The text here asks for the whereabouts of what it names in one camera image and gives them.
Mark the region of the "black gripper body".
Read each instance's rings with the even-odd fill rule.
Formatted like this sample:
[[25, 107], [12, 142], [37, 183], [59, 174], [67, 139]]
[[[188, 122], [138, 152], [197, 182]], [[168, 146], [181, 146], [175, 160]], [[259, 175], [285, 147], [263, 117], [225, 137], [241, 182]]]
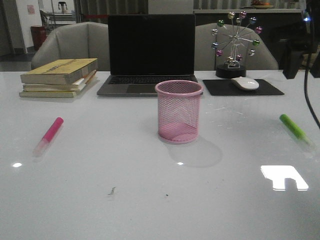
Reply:
[[296, 77], [304, 55], [316, 53], [320, 44], [320, 2], [301, 0], [299, 3], [301, 21], [290, 27], [284, 52], [283, 74], [287, 79]]

